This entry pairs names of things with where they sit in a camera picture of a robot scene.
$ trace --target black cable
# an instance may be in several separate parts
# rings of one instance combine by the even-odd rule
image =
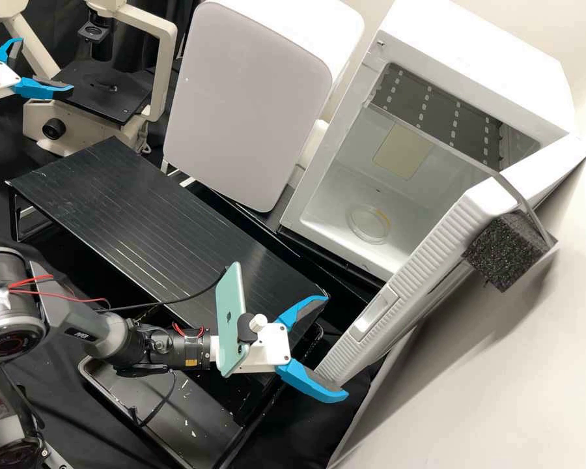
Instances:
[[[163,408],[163,406],[167,403],[167,401],[169,400],[171,395],[174,393],[174,390],[176,389],[176,380],[178,377],[177,377],[175,371],[171,371],[171,374],[174,376],[174,381],[171,384],[171,388],[169,389],[169,391],[167,392],[165,397],[163,397],[163,399],[161,399],[161,401],[156,405],[156,407],[154,407],[152,409],[152,411],[148,414],[148,416],[145,419],[143,419],[143,420],[141,420],[141,422],[139,422],[139,418],[137,417],[137,408],[134,406],[128,408],[128,412],[130,413],[130,416],[132,417],[133,422],[138,427],[145,427],[148,423],[150,423],[150,421],[154,417],[156,417],[156,414],[158,414],[158,412]]]
[[[213,288],[215,285],[217,285],[219,283],[219,280],[221,280],[221,278],[225,275],[226,270],[227,269],[222,270],[221,273],[219,274],[219,277],[217,277],[217,279],[213,283],[211,283],[209,286],[207,286],[203,290],[200,290],[199,292],[193,293],[192,295],[183,296],[183,297],[178,298],[176,300],[167,300],[167,301],[154,302],[154,303],[142,303],[142,304],[138,304],[138,305],[120,306],[120,307],[108,308],[108,309],[95,309],[95,312],[97,312],[97,313],[110,313],[112,311],[127,311],[129,309],[139,309],[139,308],[150,307],[150,306],[165,306],[165,305],[171,305],[171,304],[176,304],[176,303],[181,303],[181,302],[185,302],[188,300],[192,300],[192,299],[197,298],[198,296],[206,293],[211,288]]]

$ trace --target microscope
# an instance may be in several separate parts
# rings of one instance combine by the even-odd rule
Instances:
[[[215,363],[224,377],[272,372],[319,401],[335,403],[347,397],[347,392],[291,357],[288,332],[297,321],[323,307],[327,297],[305,298],[268,322],[264,315],[245,310],[238,263],[229,266],[213,286],[217,335],[203,327],[183,330],[176,323],[162,328],[114,312],[132,306],[92,309],[89,304],[103,299],[76,298],[38,263],[26,261],[13,249],[0,248],[0,469],[71,468],[44,440],[41,419],[3,367],[57,334],[80,342],[85,353],[112,365],[123,377],[209,370]],[[139,426],[153,417],[152,413],[139,416],[134,409],[132,414]]]
[[[23,107],[23,134],[58,156],[112,136],[147,153],[148,125],[165,111],[176,25],[127,0],[85,0],[89,17],[78,35],[91,45],[91,59],[76,60],[61,70],[23,17],[28,2],[0,0],[0,23],[12,37],[0,47],[0,99],[10,94],[29,99]],[[113,56],[118,22],[158,39],[151,85],[111,67],[102,70]],[[17,76],[8,65],[18,47],[33,78]]]

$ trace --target white wall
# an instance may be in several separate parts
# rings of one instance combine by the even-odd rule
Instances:
[[[561,60],[586,138],[586,0],[457,3]],[[561,245],[549,271],[448,299],[339,468],[586,468],[586,162],[539,213]]]

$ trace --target mint green smartphone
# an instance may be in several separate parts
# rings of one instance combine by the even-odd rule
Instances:
[[[232,264],[215,288],[217,305],[217,334],[219,335],[219,356],[217,368],[224,378],[243,362],[249,353],[249,344],[239,343],[237,321],[245,313],[245,295],[241,264]]]

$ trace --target petri dish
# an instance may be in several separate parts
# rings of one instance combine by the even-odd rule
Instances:
[[[384,243],[391,229],[391,222],[386,214],[370,205],[351,207],[347,224],[356,236],[371,244]]]

